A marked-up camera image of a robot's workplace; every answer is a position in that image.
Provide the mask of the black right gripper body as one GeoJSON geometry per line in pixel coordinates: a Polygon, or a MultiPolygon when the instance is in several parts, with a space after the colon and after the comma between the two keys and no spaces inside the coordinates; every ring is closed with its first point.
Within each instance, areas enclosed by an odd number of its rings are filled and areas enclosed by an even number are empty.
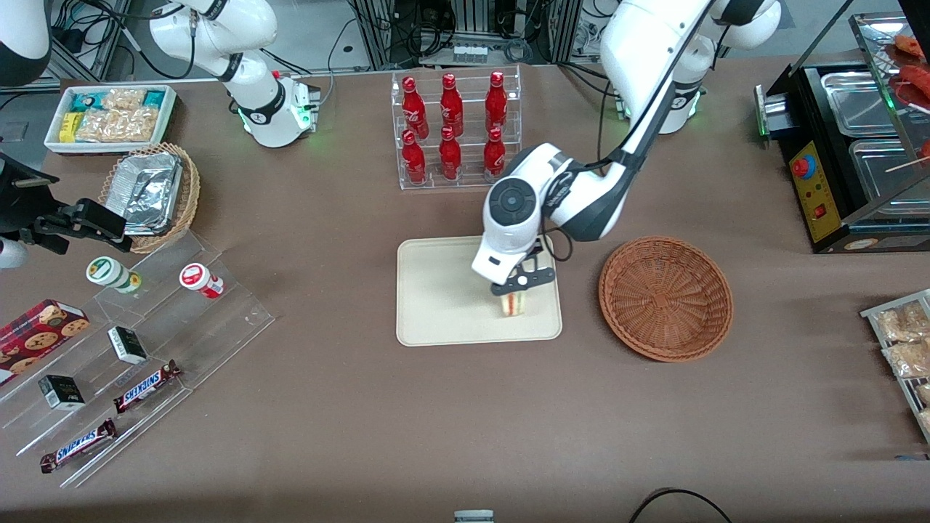
{"type": "Polygon", "coordinates": [[[19,239],[21,229],[59,209],[49,186],[60,179],[32,169],[6,153],[1,153],[1,160],[1,235],[19,239]]]}

